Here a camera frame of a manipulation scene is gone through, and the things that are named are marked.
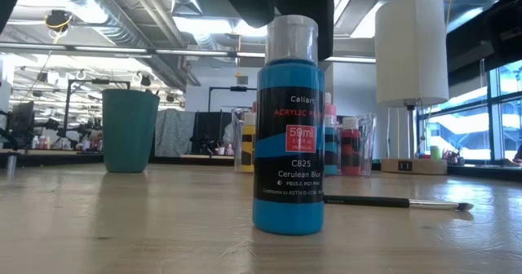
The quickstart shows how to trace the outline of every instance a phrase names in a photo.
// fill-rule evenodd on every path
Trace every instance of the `workbench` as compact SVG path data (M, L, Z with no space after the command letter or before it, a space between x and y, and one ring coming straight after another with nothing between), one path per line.
M329 177L327 194L466 201L470 212L325 205L322 232L252 225L253 175L103 164L0 174L0 272L520 273L522 183L430 175Z

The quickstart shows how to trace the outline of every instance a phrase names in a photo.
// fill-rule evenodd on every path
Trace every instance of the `acrylic paint bottle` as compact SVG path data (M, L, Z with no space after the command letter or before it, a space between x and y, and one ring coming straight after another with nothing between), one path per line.
M325 175L337 175L339 137L337 124L337 109L332 105L332 95L325 93Z
M254 225L305 235L322 228L324 74L317 23L300 15L268 25L266 66L258 74Z
M361 174L361 132L357 117L343 118L341 134L341 172L343 175Z
M255 113L245 113L241 134L241 172L254 173Z

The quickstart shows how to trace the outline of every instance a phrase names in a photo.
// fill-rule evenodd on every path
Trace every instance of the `blue paint bottle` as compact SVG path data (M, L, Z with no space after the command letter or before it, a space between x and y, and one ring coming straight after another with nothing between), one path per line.
M317 24L300 15L268 26L266 66L258 74L254 225L305 235L322 228L324 74Z

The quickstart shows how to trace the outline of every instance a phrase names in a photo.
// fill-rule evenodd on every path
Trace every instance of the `teal plastic cup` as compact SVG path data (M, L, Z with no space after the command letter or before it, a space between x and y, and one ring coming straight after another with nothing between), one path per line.
M108 172L141 173L153 146L160 98L144 91L102 91L104 162Z

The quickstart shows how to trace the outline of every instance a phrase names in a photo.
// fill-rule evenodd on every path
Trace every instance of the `brush bristles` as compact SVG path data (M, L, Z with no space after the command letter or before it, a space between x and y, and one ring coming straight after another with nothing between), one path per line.
M473 204L470 203L458 203L457 210L468 211L473 209Z

